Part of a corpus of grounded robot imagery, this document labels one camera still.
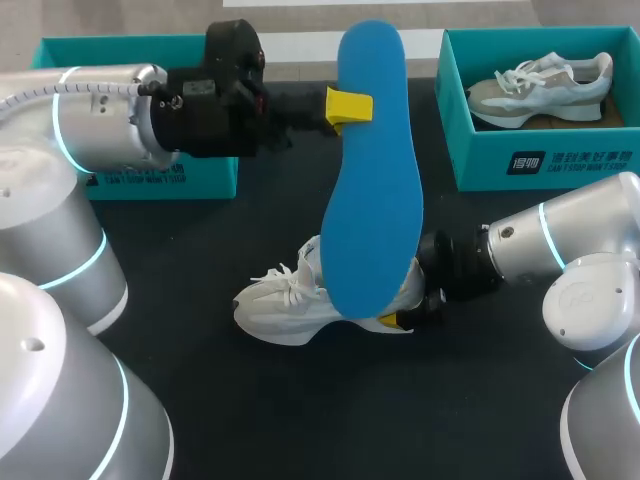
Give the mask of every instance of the shoe heel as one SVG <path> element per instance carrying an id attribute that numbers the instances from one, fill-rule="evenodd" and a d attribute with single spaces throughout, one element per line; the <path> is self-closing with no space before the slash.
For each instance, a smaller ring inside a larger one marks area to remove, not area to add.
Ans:
<path id="1" fill-rule="evenodd" d="M 551 107 L 544 113 L 570 122 L 594 122 L 602 118 L 600 103 L 594 103 L 593 105 Z"/>

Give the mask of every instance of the gray floor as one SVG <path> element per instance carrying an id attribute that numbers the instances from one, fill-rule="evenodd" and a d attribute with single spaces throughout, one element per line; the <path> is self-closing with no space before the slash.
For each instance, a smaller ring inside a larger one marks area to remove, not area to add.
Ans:
<path id="1" fill-rule="evenodd" d="M 344 30 L 365 18 L 398 28 L 632 24 L 638 0 L 425 3 L 223 8 L 222 0 L 0 0 L 0 70 L 27 68 L 42 36 L 200 33 L 215 20 L 245 18 L 259 32 Z M 409 62 L 411 76 L 433 74 L 435 62 Z M 271 80 L 330 79 L 332 65 L 270 65 Z"/>

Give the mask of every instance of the robotic arm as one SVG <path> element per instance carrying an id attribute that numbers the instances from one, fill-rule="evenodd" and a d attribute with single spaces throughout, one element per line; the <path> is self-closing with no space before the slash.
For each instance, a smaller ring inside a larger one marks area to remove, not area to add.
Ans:
<path id="1" fill-rule="evenodd" d="M 640 332 L 638 252 L 640 179 L 625 172 L 481 226 L 464 241 L 426 235 L 418 258 L 430 288 L 449 300 L 556 279 L 545 323 L 593 367 Z"/>
<path id="2" fill-rule="evenodd" d="M 74 67 L 0 75 L 1 131 L 44 137 L 80 172 L 166 169 L 175 152 L 255 156 L 286 148 L 286 130 L 331 132 L 321 94 L 272 97 L 244 20 L 207 30 L 202 63 Z"/>
<path id="3" fill-rule="evenodd" d="M 289 146 L 288 128 L 334 134 L 325 95 L 269 95 L 264 66 L 255 30 L 238 20 L 209 27 L 194 67 L 0 75 L 0 271 L 50 293 L 91 333 L 107 329 L 128 288 L 78 177 L 164 170 L 178 152 L 254 156 Z"/>

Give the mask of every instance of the blue led ring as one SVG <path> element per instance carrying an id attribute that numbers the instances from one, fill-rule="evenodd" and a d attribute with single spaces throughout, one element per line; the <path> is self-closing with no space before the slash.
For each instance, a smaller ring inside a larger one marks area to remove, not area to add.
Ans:
<path id="1" fill-rule="evenodd" d="M 87 260 L 86 262 L 84 262 L 82 265 L 80 265 L 78 268 L 76 268 L 75 270 L 73 270 L 70 273 L 67 273 L 66 275 L 53 280 L 51 282 L 47 282 L 43 285 L 39 285 L 39 287 L 42 290 L 47 290 L 49 288 L 53 288 L 53 287 L 57 287 L 58 285 L 62 285 L 65 282 L 68 282 L 69 280 L 71 280 L 74 277 L 77 277 L 78 275 L 80 275 L 82 272 L 84 272 L 85 270 L 87 270 L 91 265 L 93 265 L 96 260 L 98 259 L 98 257 L 100 255 L 102 255 L 102 252 L 104 252 L 104 249 L 107 248 L 107 234 L 104 233 L 104 230 L 102 231 L 102 242 L 100 243 L 100 246 L 98 247 L 98 250 L 96 250 L 96 253 L 94 253 L 91 258 L 89 258 L 89 260 Z"/>
<path id="2" fill-rule="evenodd" d="M 584 364 L 584 363 L 582 363 L 580 360 L 578 360 L 576 357 L 573 357 L 573 359 L 574 359 L 574 360 L 576 361 L 576 363 L 577 363 L 578 365 L 580 365 L 582 368 L 585 368 L 585 369 L 587 369 L 587 370 L 589 370 L 589 371 L 593 370 L 593 368 L 591 368 L 591 367 L 589 367 L 589 366 L 585 365 L 585 364 Z"/>
<path id="3" fill-rule="evenodd" d="M 566 267 L 566 264 L 562 261 L 562 257 L 560 253 L 558 253 L 558 249 L 556 248 L 556 244 L 553 243 L 553 239 L 551 238 L 551 232 L 549 232 L 549 225 L 547 224 L 547 218 L 544 214 L 544 203 L 538 205 L 538 216 L 540 217 L 540 225 L 542 226 L 542 233 L 544 234 L 544 238 L 547 240 L 547 245 L 549 245 L 549 250 L 553 254 L 553 257 L 558 262 L 558 265 L 562 270 Z"/>
<path id="4" fill-rule="evenodd" d="M 118 428 L 116 428 L 116 433 L 113 436 L 111 445 L 109 446 L 107 453 L 104 455 L 104 458 L 98 465 L 98 468 L 96 468 L 96 471 L 93 472 L 93 475 L 89 477 L 89 480 L 98 480 L 100 476 L 104 473 L 104 471 L 107 469 L 107 467 L 109 466 L 109 463 L 111 463 L 111 460 L 113 459 L 113 456 L 115 455 L 116 450 L 118 449 L 118 445 L 122 440 L 122 434 L 124 433 L 124 425 L 127 421 L 127 415 L 129 413 L 129 384 L 127 382 L 127 377 L 124 373 L 124 369 L 122 368 L 122 365 L 120 364 L 120 361 L 115 357 L 115 355 L 113 358 L 116 360 L 116 364 L 118 365 L 118 370 L 120 371 L 120 377 L 122 378 L 122 389 L 123 389 L 122 413 L 120 414 L 120 421 L 118 422 Z"/>
<path id="5" fill-rule="evenodd" d="M 73 68 L 70 68 L 69 70 L 67 70 L 66 72 L 64 72 L 64 74 L 60 77 L 60 80 L 58 81 L 58 83 L 66 82 L 67 78 L 69 78 L 69 75 L 71 75 L 73 72 L 75 72 L 79 68 L 80 67 L 73 67 Z M 69 161 L 69 163 L 76 168 L 76 170 L 80 170 L 81 172 L 88 173 L 88 174 L 94 173 L 94 172 L 91 172 L 91 171 L 87 170 L 86 168 L 83 168 L 80 164 L 78 164 L 78 162 L 76 162 L 73 159 L 73 157 L 71 156 L 71 153 L 69 153 L 69 150 L 67 149 L 67 146 L 65 145 L 64 140 L 62 139 L 62 133 L 60 132 L 59 113 L 60 113 L 60 94 L 56 93 L 53 96 L 53 107 L 51 109 L 51 116 L 53 117 L 52 118 L 52 120 L 53 120 L 53 134 L 56 137 L 56 142 L 58 143 L 58 146 L 60 147 L 60 151 L 62 151 L 62 154 Z"/>
<path id="6" fill-rule="evenodd" d="M 624 356 L 624 386 L 627 390 L 627 398 L 629 399 L 631 410 L 636 416 L 638 423 L 640 423 L 640 407 L 638 406 L 638 400 L 633 392 L 633 384 L 631 383 L 631 354 L 638 337 L 640 337 L 640 334 L 636 335 L 636 337 L 631 341 L 629 347 L 627 347 L 627 353 Z"/>

